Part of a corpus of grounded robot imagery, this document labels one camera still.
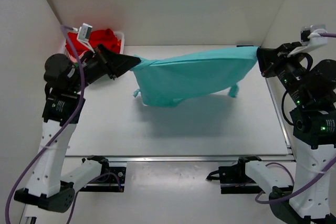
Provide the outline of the teal t shirt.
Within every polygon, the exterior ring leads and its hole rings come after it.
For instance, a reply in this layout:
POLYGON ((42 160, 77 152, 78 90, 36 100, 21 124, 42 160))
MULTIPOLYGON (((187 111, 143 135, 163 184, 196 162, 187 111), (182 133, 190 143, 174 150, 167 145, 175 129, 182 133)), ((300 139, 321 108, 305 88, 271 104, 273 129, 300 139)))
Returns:
POLYGON ((131 70, 147 106, 170 107, 228 89, 236 97, 238 83, 257 62, 257 47, 233 47, 167 59, 141 59, 131 70))

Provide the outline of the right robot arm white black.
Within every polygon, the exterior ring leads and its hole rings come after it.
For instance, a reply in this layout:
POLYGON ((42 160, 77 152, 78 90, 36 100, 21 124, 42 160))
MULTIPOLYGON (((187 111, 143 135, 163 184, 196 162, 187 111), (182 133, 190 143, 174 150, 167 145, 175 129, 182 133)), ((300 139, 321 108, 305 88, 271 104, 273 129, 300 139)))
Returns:
POLYGON ((317 64, 299 42, 258 48, 263 77, 277 77, 295 108, 290 112, 296 140, 296 173, 285 184, 259 157, 241 157, 241 182, 253 180, 267 194, 266 204, 285 223, 335 223, 329 207, 331 167, 335 164, 335 61, 317 64))

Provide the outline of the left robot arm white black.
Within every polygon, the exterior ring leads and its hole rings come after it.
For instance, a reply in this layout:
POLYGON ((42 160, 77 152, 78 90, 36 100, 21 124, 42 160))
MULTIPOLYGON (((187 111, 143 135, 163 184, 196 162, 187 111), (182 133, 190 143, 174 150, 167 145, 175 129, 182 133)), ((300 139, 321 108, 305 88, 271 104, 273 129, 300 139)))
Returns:
POLYGON ((64 213, 87 184, 111 176, 108 159, 91 155, 72 172, 62 175, 68 144, 85 103, 84 89, 104 76, 115 79, 137 66, 141 59, 117 54, 99 44, 73 63, 65 54, 45 62, 46 103, 41 146, 32 175, 14 200, 43 210, 64 213))

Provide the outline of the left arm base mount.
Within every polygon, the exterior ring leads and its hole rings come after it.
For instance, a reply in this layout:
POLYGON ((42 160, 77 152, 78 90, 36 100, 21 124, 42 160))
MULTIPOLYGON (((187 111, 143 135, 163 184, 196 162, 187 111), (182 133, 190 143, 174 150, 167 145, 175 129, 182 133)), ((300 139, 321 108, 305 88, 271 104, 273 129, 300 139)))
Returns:
POLYGON ((126 162, 110 162, 102 175, 89 183, 80 191, 97 193, 123 193, 125 176, 127 171, 126 162))

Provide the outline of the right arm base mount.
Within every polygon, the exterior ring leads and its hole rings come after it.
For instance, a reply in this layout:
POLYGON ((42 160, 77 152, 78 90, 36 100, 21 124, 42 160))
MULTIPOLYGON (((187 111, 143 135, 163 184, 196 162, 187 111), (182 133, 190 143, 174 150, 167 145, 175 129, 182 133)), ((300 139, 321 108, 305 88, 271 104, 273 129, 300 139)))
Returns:
POLYGON ((219 166, 218 170, 210 172, 206 180, 218 180, 221 194, 258 194, 262 189, 245 173, 245 165, 252 161, 262 160, 258 156, 239 157, 235 164, 219 166))

